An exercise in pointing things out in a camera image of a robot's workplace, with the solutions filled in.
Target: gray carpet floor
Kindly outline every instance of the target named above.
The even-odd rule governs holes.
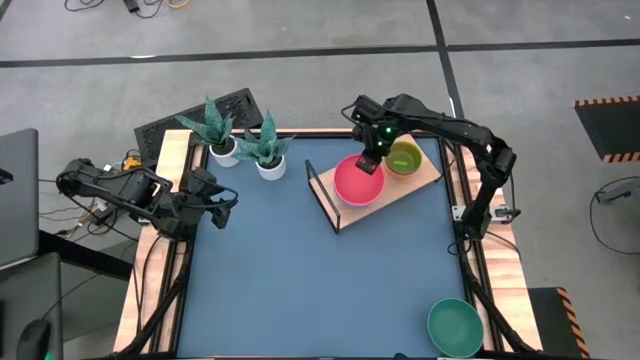
[[[635,0],[436,4],[447,44],[640,34]],[[70,1],[70,6],[82,5]],[[0,62],[436,43],[423,0],[192,0],[178,10],[163,5],[150,20],[130,16],[121,1],[74,13],[64,10],[63,1],[4,0],[0,9],[6,9],[0,18]],[[143,7],[145,14],[153,10]],[[640,262],[596,242],[588,204],[602,184],[640,175],[640,165],[603,164],[573,101],[640,95],[640,47],[455,52],[450,58],[466,117],[490,127],[519,155],[515,193],[523,215],[514,229],[528,285],[569,291],[594,357],[636,359]],[[205,94],[216,97],[244,87],[281,127],[346,127],[338,110],[358,94],[383,101],[404,92],[451,113],[435,52],[5,67],[0,68],[0,133],[37,128],[40,177],[53,178],[76,157],[100,166],[117,162],[136,147],[133,128],[201,103]],[[40,191],[42,211],[70,204],[51,185]],[[608,244],[640,251],[640,202],[624,199],[596,207],[594,215]],[[69,225],[41,222],[49,231]],[[139,231],[125,221],[118,226],[132,235]],[[115,234],[83,243],[118,255],[127,245]],[[65,267],[65,289],[87,274]],[[99,277],[64,303],[68,359],[110,350],[125,290],[126,284]]]

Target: wooden tray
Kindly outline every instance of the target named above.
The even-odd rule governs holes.
[[[397,138],[396,141],[406,141],[417,145],[413,137],[408,134]],[[345,203],[340,199],[340,197],[338,197],[333,186],[333,174],[335,172],[335,168],[318,175],[322,184],[318,184],[315,177],[310,177],[309,184],[311,189],[315,192],[320,206],[323,207],[324,212],[327,214],[327,217],[329,218],[329,221],[331,221],[336,233],[402,198],[403,196],[437,180],[440,177],[440,172],[435,168],[435,166],[433,166],[433,163],[424,154],[422,149],[420,149],[420,153],[422,154],[422,165],[417,172],[410,176],[403,177],[393,173],[387,168],[384,161],[380,164],[380,167],[385,172],[384,189],[382,190],[382,194],[378,200],[369,206],[352,206]],[[327,200],[322,187],[326,190],[326,194],[329,195],[330,200]],[[337,213],[331,205],[332,203],[335,205]]]

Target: wooden board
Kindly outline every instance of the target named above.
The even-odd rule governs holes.
[[[417,146],[416,141],[411,135],[403,135],[397,138],[396,141],[410,142]],[[369,206],[352,206],[340,199],[333,186],[333,174],[335,173],[336,168],[329,169],[318,175],[320,182],[324,186],[325,190],[327,190],[327,194],[329,194],[331,202],[333,202],[340,213],[340,228],[343,229],[438,179],[440,177],[440,172],[438,172],[435,166],[433,166],[433,163],[427,155],[425,155],[422,149],[420,149],[420,153],[422,154],[422,165],[418,171],[411,176],[403,177],[394,174],[387,168],[384,161],[380,164],[382,171],[385,172],[384,189],[376,202]],[[337,227],[338,217],[333,211],[329,200],[324,196],[320,185],[315,178],[311,178],[309,182],[320,199],[320,206],[322,206],[326,213],[329,214],[329,218],[333,222],[333,226]]]
[[[234,132],[241,134],[242,130],[234,130]],[[351,129],[281,129],[278,132],[282,134],[304,132],[341,132],[348,134],[351,133]],[[167,134],[165,134],[165,141],[162,146],[163,152],[161,152],[161,157],[158,162],[158,166],[160,167],[160,169],[165,170],[162,170],[162,174],[159,173],[159,175],[170,179],[179,179],[182,176],[184,161],[186,160],[187,156],[187,144],[189,141],[188,135],[188,130],[167,131]],[[463,153],[469,183],[472,189],[472,193],[475,194],[479,189],[480,174],[474,166],[473,156],[471,156],[471,153],[466,148],[463,148]],[[165,162],[167,162],[167,164],[172,164],[172,166],[169,166],[168,168],[165,167]],[[451,167],[451,173],[454,181],[454,190],[458,203],[463,204],[464,201],[462,198],[460,174],[457,171],[456,165],[457,164],[454,163]],[[494,204],[505,203],[502,191],[499,191],[496,194],[493,202]],[[526,217],[523,216],[517,221],[526,221]],[[155,236],[153,236],[155,231],[152,234],[146,233],[147,231],[147,228],[143,229],[143,232],[140,236],[140,245],[146,244],[148,250],[148,246],[150,246],[151,242],[155,240]],[[503,236],[512,243],[515,243],[513,232],[511,226],[509,225],[491,225],[489,227],[489,231]],[[540,337],[538,335],[538,329],[536,326],[535,318],[533,316],[531,302],[527,293],[520,259],[518,259],[517,254],[508,246],[492,240],[490,236],[487,236],[487,238],[485,239],[483,247],[484,255],[487,261],[489,278],[493,290],[492,293],[497,307],[526,343],[536,349],[541,349],[542,346],[540,344]],[[136,264],[140,265],[136,265],[137,267],[142,265],[146,254],[146,250],[142,248],[138,249],[138,251],[136,252]],[[470,255],[472,263],[475,264],[475,262],[473,261],[475,259],[474,254]],[[152,273],[162,274],[162,272],[164,271],[165,263],[167,261],[166,256],[163,260],[160,259],[162,261],[156,260],[158,259],[155,257],[154,259],[150,260],[147,269],[148,275]],[[145,284],[145,289],[147,289],[146,291],[149,291],[149,293],[151,291],[155,291],[156,294],[159,294],[161,282],[162,276],[148,276]],[[127,291],[127,298],[125,300],[125,306],[123,307],[122,311],[122,318],[118,328],[118,337],[116,338],[116,342],[114,345],[114,351],[118,351],[128,345],[135,335],[135,319],[137,318],[137,311],[135,308],[135,292],[132,290],[133,281],[130,281],[129,290]],[[153,309],[155,309],[156,305],[157,297],[153,298],[151,296],[145,296],[144,312],[146,314],[150,314]],[[483,309],[479,309],[479,313],[482,317],[483,323],[485,324],[485,333],[488,334],[488,319],[486,313]],[[169,317],[169,314],[167,314],[167,316],[165,317],[165,325],[168,323],[173,324],[173,319],[170,319]],[[170,334],[165,334],[165,331],[163,331],[160,341],[160,349],[168,349],[169,338]],[[487,349],[493,348],[491,339],[488,336],[485,338],[485,347]]]

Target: black mat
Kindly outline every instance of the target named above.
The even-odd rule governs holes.
[[[604,162],[640,160],[638,97],[579,100],[575,110]]]
[[[236,129],[254,128],[262,124],[262,114],[248,88],[221,96],[215,99],[215,103],[222,117],[230,114],[234,118],[233,127]],[[193,121],[204,123],[204,103],[133,130],[142,161],[146,166],[154,166],[158,162],[165,131],[184,129],[184,126],[175,119],[176,115],[183,115]]]
[[[567,291],[563,288],[529,289],[529,297],[544,352],[589,358]]]

